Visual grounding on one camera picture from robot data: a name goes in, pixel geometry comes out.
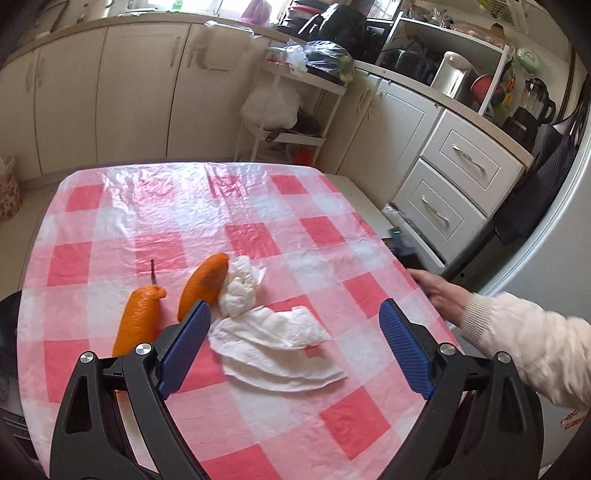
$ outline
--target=white jacket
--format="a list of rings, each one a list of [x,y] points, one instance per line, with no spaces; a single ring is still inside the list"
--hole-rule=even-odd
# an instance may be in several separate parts
[[[508,293],[474,294],[462,336],[487,357],[509,353],[521,379],[555,405],[591,406],[591,325]]]

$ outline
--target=drawer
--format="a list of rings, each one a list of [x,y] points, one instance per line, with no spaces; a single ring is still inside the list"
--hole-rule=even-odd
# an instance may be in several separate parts
[[[491,137],[449,110],[421,155],[486,216],[495,213],[524,169]]]
[[[447,262],[462,251],[486,220],[470,200],[421,159],[394,197],[394,204]]]
[[[425,270],[431,273],[436,273],[437,275],[441,275],[445,269],[445,264],[440,260],[431,247],[427,245],[425,240],[423,240],[421,236],[414,231],[413,227],[405,222],[399,213],[384,212],[384,215],[392,224],[392,226],[398,228],[402,232],[403,241],[405,243],[407,242],[407,245],[410,244],[411,247],[414,247],[415,251],[417,252],[418,259],[423,264]]]

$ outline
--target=plastic table cover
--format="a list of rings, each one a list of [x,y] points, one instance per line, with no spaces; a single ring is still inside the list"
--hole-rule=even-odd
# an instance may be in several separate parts
[[[267,267],[258,303],[305,305],[333,340],[307,351],[345,380],[278,394],[224,375],[207,343],[167,406],[214,480],[375,480],[423,400],[378,325],[387,297],[439,341],[453,335],[402,265],[322,173],[270,164],[168,163],[74,173],[48,208],[18,321],[18,375],[31,439],[46,471],[66,384],[79,355],[111,355],[124,305],[155,260],[161,327],[176,322],[184,283],[210,254]],[[138,461],[128,399],[120,401]]]

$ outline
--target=human hand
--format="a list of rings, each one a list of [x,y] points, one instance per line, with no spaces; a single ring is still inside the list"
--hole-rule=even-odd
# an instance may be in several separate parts
[[[424,270],[409,268],[408,273],[423,288],[439,315],[459,327],[472,294],[465,288]]]

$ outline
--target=kitchen cabinet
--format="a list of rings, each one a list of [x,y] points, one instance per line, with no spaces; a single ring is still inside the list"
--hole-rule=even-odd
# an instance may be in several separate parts
[[[35,69],[39,50],[0,70],[0,155],[16,156],[18,180],[41,176],[35,141]]]
[[[472,240],[486,218],[434,168],[419,160],[394,197],[406,214],[447,262]]]
[[[347,93],[340,102],[337,114],[326,134],[326,142],[322,145],[316,160],[316,166],[322,172],[334,174],[338,171],[380,81],[380,77],[355,70],[353,80],[347,85]]]
[[[35,82],[35,126],[44,175],[94,165],[96,84],[106,28],[40,48]]]
[[[234,155],[241,117],[270,39],[256,37],[234,69],[205,69],[197,46],[208,29],[192,25],[184,49],[170,117],[167,158],[228,159]]]
[[[174,84],[188,33],[185,24],[108,28],[96,95],[99,164],[166,158]]]
[[[487,216],[496,211],[524,169],[491,137],[449,110],[422,156]]]
[[[383,80],[338,174],[383,207],[396,195],[440,112],[433,100]]]

